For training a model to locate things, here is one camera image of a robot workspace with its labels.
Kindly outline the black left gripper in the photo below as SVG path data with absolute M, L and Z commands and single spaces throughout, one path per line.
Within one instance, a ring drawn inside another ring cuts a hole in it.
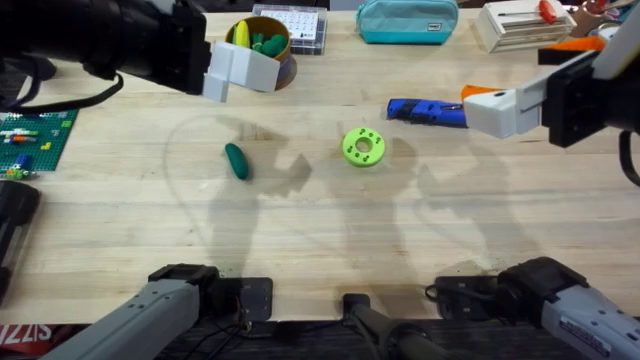
M 120 71 L 155 83 L 167 81 L 162 60 L 172 0 L 87 0 L 83 16 L 90 28 L 82 65 L 89 74 L 112 80 Z M 230 84 L 261 92 L 276 88 L 280 64 L 249 48 L 226 42 L 212 46 L 202 96 L 226 103 Z

